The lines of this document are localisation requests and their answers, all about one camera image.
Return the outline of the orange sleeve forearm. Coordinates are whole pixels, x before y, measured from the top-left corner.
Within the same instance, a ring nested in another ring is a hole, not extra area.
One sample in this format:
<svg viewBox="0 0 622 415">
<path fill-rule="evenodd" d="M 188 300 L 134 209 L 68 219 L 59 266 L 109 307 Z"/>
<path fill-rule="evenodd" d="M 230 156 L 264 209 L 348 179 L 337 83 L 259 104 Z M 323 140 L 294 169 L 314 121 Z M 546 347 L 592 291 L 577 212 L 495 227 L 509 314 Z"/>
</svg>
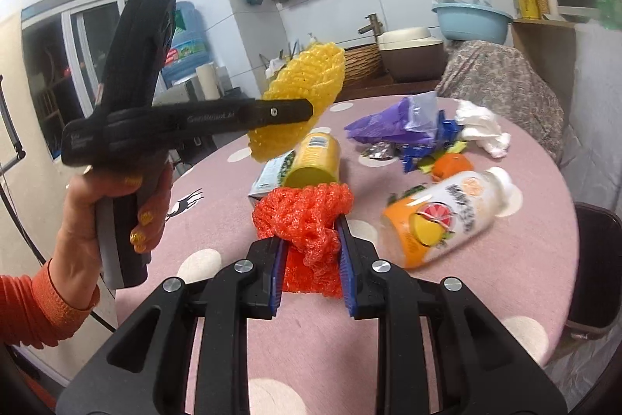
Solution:
<svg viewBox="0 0 622 415">
<path fill-rule="evenodd" d="M 2 275 L 0 336 L 3 345 L 31 345 L 41 350 L 71 338 L 100 301 L 99 287 L 85 308 L 69 305 L 54 286 L 48 261 L 33 278 Z"/>
</svg>

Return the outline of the left hand yellow nails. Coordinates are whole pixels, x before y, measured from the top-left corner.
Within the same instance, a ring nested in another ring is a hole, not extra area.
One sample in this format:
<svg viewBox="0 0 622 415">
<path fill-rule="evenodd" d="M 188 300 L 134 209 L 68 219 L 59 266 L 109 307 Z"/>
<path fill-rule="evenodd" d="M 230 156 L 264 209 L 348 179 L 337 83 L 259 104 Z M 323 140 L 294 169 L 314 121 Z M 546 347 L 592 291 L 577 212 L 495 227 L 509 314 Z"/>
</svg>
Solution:
<svg viewBox="0 0 622 415">
<path fill-rule="evenodd" d="M 65 196 L 61 228 L 49 262 L 49 275 L 61 298 L 77 310 L 85 310 L 91 300 L 101 259 L 95 226 L 95 204 L 104 197 L 122 197 L 136 192 L 141 174 L 90 170 L 73 177 Z M 163 235 L 169 211 L 173 168 L 166 164 L 154 194 L 139 209 L 137 225 L 129 235 L 138 254 L 154 250 Z"/>
</svg>

